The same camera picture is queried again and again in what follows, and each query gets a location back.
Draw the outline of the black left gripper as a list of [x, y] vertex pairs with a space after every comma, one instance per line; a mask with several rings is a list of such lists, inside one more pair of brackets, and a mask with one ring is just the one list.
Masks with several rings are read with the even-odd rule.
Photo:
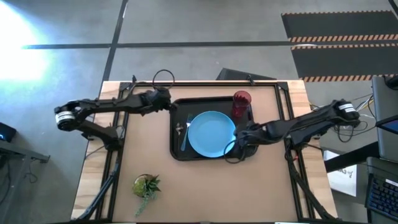
[[142, 116], [161, 110], [178, 110], [178, 104], [171, 102], [171, 94], [166, 88], [155, 88], [154, 90], [147, 90], [141, 96], [144, 105], [144, 107], [140, 111], [140, 114]]

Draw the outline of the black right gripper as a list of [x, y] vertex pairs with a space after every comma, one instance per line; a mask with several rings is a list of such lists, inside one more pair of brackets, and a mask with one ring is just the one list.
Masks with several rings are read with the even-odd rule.
[[248, 122], [247, 125], [240, 124], [235, 129], [236, 148], [240, 155], [251, 156], [258, 145], [269, 145], [271, 139], [267, 131], [268, 123]]

